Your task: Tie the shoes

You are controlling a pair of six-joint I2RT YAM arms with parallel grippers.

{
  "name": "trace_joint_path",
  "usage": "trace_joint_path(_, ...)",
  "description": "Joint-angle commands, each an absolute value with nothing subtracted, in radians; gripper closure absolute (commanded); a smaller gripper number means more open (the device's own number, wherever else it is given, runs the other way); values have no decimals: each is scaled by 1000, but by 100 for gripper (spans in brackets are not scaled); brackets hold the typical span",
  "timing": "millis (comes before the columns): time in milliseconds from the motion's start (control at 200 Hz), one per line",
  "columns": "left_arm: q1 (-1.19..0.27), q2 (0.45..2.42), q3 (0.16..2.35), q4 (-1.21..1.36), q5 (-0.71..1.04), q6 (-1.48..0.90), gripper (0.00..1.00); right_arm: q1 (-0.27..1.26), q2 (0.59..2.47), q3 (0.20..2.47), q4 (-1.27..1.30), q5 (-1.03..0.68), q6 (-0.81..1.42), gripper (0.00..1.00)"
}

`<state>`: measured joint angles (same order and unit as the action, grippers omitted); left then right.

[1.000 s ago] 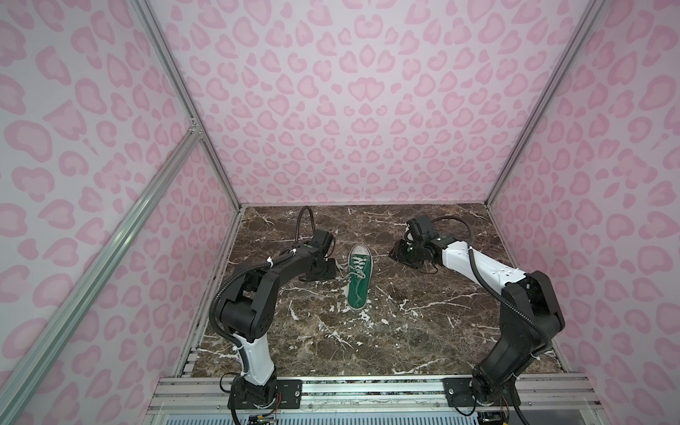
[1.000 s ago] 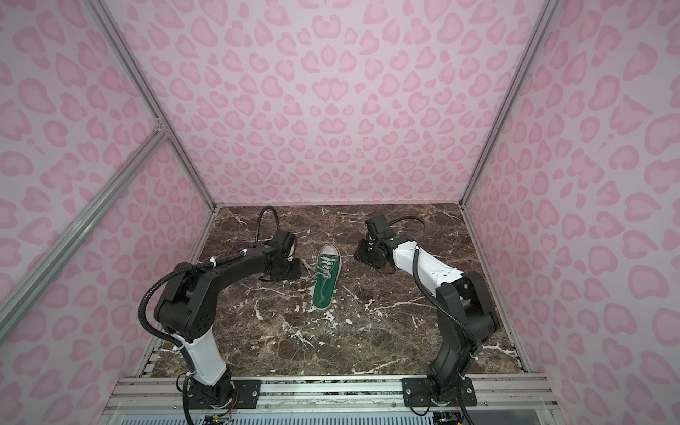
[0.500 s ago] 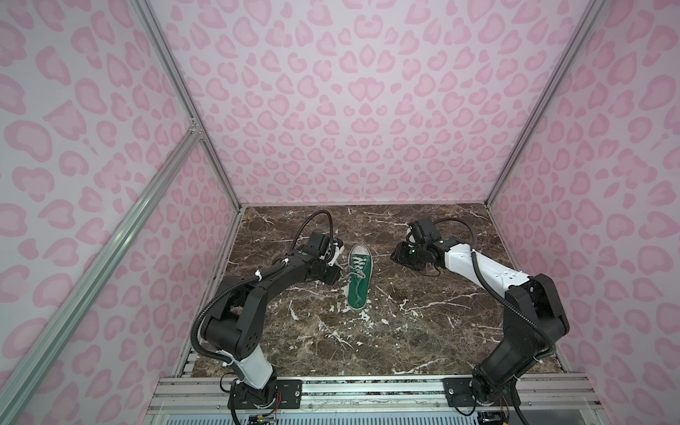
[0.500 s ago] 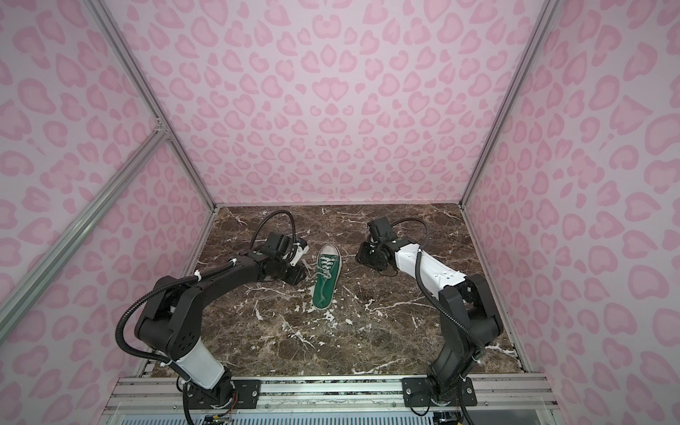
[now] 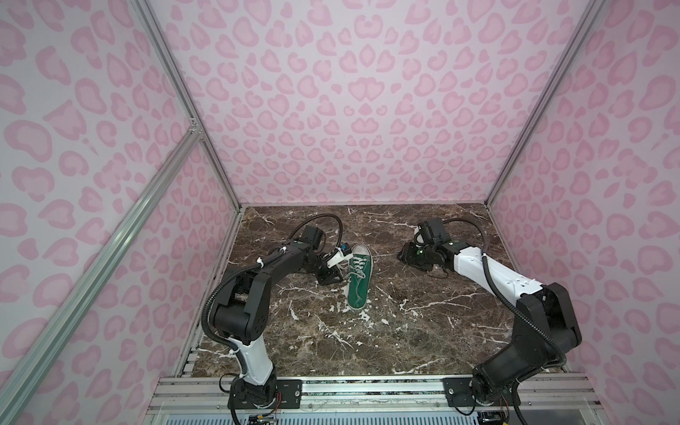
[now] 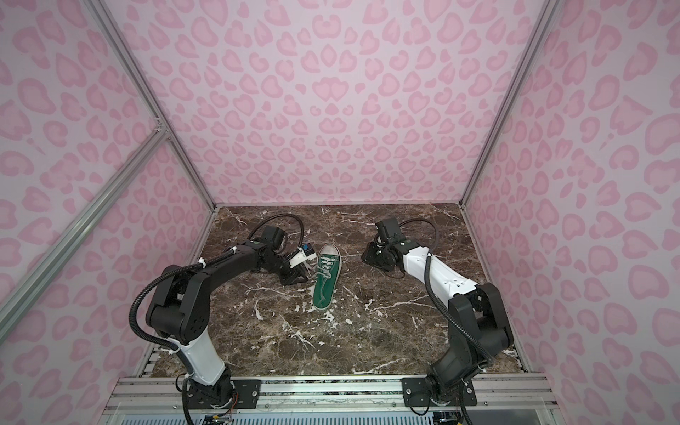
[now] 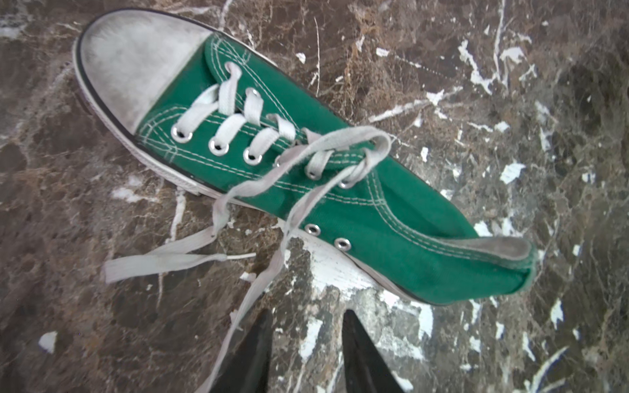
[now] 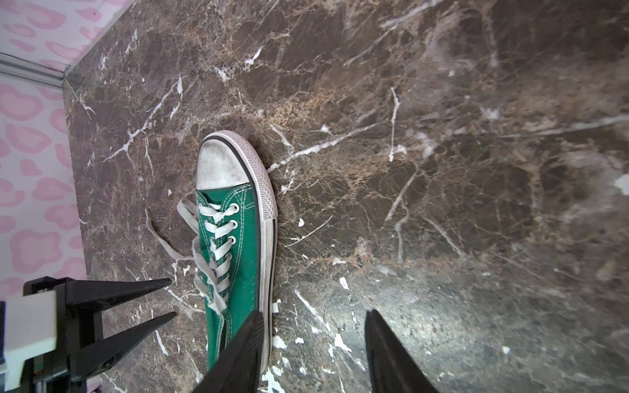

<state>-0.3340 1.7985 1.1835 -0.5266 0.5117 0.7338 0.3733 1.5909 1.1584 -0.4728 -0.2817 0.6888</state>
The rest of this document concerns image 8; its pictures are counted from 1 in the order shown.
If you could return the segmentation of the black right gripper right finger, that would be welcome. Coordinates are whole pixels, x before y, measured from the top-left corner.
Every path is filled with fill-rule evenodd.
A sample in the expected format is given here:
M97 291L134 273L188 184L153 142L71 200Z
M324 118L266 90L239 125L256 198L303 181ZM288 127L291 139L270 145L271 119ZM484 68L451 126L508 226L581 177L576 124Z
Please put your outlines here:
M376 309L366 313L365 347L373 392L437 393Z

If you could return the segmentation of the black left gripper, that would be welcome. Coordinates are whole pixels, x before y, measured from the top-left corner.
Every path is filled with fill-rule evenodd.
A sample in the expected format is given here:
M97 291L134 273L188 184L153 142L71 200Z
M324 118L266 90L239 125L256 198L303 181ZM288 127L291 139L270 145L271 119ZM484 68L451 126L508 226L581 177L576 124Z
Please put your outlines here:
M177 316L170 312L100 340L100 311L171 284L170 278L106 282L52 277L25 283L1 302L1 391L100 392L98 375ZM79 349L69 356L70 366L69 348Z

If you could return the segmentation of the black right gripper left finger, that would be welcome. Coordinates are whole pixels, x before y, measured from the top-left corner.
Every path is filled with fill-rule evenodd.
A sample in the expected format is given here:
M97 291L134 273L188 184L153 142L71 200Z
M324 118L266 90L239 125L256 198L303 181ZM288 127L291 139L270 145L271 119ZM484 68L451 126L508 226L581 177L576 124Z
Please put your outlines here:
M260 383L264 319L253 311L193 393L252 393Z

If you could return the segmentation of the white shoelace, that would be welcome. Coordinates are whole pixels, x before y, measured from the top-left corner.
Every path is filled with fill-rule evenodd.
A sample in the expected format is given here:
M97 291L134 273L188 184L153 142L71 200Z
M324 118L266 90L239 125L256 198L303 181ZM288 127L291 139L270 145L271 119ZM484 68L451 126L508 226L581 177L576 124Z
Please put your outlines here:
M233 217L239 213L240 206L236 203L197 205L182 199L177 211L196 234L192 255L177 252L157 233L149 217L146 218L147 229L173 260L195 263L198 270L194 279L196 289L206 299L207 306L222 315L228 308L232 247L237 242L235 233L239 226Z

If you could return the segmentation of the green canvas sneaker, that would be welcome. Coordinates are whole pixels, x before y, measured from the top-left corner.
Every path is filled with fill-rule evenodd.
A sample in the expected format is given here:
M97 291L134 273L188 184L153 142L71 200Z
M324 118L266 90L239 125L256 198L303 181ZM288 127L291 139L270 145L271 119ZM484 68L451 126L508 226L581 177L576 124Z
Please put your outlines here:
M278 208L270 177L256 150L232 131L209 134L198 152L195 204L236 203L239 223L229 270L228 308L218 315L206 303L207 366L212 368L247 317L264 319L261 370L270 361L273 341L272 303L278 245Z

